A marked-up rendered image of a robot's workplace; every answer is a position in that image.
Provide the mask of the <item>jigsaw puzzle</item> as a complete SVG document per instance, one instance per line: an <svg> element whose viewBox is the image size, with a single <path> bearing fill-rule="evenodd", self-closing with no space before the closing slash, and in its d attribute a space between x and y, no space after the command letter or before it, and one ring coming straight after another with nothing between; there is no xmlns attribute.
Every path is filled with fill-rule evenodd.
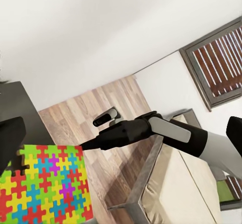
<svg viewBox="0 0 242 224"><path fill-rule="evenodd" d="M0 224L81 224L93 218L81 146L22 145L22 171L0 176Z"/></svg>

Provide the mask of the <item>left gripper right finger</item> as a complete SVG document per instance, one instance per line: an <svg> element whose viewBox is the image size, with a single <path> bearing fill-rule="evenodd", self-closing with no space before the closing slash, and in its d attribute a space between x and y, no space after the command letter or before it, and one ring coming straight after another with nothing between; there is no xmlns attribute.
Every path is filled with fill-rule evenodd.
<svg viewBox="0 0 242 224"><path fill-rule="evenodd" d="M242 118L234 116L229 118L226 135L242 157Z"/></svg>

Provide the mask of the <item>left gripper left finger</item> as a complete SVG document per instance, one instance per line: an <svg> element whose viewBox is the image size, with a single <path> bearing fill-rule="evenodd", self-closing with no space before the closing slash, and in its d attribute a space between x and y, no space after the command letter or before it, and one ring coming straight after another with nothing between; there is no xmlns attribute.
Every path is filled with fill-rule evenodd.
<svg viewBox="0 0 242 224"><path fill-rule="evenodd" d="M22 116L0 122L0 176L10 164L25 136L26 125Z"/></svg>

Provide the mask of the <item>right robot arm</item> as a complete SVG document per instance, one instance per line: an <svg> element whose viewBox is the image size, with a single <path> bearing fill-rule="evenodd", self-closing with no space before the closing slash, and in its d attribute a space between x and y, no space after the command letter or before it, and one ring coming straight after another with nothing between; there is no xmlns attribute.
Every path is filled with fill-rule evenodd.
<svg viewBox="0 0 242 224"><path fill-rule="evenodd" d="M100 131L96 138L80 144L82 151L123 147L158 134L164 136L164 144L204 160L242 180L242 157L226 136L174 119L167 121L157 111L127 121L116 106L96 117L93 124L98 127L112 119L114 120L109 123L109 127Z"/></svg>

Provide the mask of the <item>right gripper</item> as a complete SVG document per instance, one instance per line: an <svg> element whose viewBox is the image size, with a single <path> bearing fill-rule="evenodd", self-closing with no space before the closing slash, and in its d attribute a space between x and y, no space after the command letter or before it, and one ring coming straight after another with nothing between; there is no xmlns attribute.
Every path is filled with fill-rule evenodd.
<svg viewBox="0 0 242 224"><path fill-rule="evenodd" d="M82 151L101 148L109 150L114 147L123 147L141 140L142 129L135 120L123 120L99 132L96 138L80 144Z"/></svg>

